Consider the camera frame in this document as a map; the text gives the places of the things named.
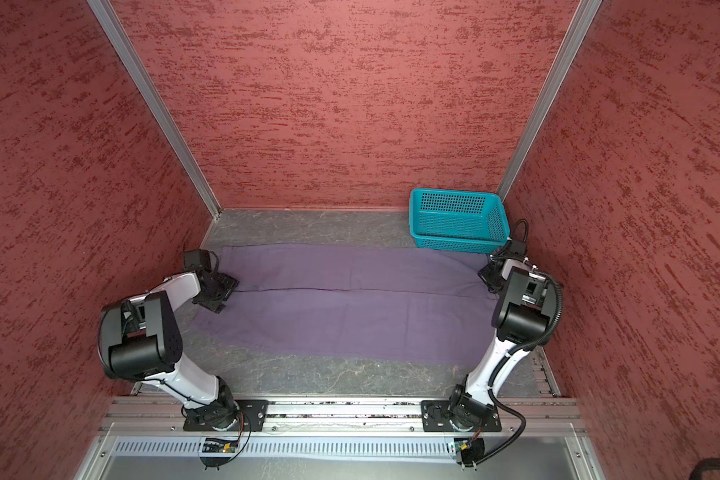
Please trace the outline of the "teal plastic basket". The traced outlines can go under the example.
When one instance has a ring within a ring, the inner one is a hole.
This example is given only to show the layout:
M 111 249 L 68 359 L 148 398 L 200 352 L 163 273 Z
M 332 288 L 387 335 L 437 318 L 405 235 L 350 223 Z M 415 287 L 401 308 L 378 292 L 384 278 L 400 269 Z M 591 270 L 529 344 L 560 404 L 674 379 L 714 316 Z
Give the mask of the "teal plastic basket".
M 408 213 L 419 248 L 489 254 L 510 236 L 502 201 L 492 193 L 415 188 Z

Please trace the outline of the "purple trousers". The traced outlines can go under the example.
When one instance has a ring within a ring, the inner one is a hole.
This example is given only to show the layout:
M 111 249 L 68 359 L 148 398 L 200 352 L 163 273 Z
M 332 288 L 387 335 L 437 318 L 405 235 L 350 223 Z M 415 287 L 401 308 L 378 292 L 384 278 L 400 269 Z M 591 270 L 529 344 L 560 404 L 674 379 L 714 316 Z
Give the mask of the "purple trousers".
M 497 305 L 481 254 L 417 248 L 278 244 L 232 247 L 239 284 L 194 328 L 226 345 L 279 355 L 474 366 Z

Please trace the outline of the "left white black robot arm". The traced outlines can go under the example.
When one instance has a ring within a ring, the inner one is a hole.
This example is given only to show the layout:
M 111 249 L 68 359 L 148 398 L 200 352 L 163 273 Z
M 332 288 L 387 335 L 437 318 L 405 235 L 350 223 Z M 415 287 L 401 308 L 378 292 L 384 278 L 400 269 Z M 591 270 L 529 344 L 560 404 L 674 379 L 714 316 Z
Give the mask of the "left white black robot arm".
M 197 303 L 218 313 L 238 281 L 219 272 L 189 271 L 105 306 L 98 354 L 107 377 L 154 386 L 181 403 L 184 429 L 220 432 L 244 427 L 244 414 L 229 386 L 184 352 L 175 312 Z

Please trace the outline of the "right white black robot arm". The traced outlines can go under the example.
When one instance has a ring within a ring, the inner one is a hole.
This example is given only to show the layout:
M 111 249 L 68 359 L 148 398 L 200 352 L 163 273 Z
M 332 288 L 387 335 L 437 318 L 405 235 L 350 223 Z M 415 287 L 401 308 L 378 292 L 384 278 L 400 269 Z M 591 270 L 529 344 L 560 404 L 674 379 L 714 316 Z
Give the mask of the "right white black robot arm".
M 509 374 L 548 343 L 562 317 L 563 288 L 551 274 L 514 264 L 503 269 L 501 279 L 491 319 L 494 339 L 449 399 L 449 421 L 457 431 L 476 431 L 496 419 L 498 393 Z

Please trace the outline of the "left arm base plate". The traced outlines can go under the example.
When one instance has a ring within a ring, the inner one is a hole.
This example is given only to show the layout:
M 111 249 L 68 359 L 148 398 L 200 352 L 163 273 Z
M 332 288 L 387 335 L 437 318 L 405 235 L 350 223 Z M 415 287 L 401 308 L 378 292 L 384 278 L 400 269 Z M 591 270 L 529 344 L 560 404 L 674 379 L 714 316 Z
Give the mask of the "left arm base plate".
M 183 430 L 187 432 L 261 432 L 270 402 L 265 399 L 224 397 L 208 405 L 182 406 Z

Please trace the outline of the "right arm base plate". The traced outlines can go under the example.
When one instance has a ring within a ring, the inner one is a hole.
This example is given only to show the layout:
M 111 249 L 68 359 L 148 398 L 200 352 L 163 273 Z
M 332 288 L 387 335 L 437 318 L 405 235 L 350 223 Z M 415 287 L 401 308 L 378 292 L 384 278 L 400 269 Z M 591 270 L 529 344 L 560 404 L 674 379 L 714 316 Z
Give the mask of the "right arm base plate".
M 495 433 L 502 430 L 497 409 L 472 399 L 452 405 L 448 400 L 424 400 L 420 403 L 425 432 Z

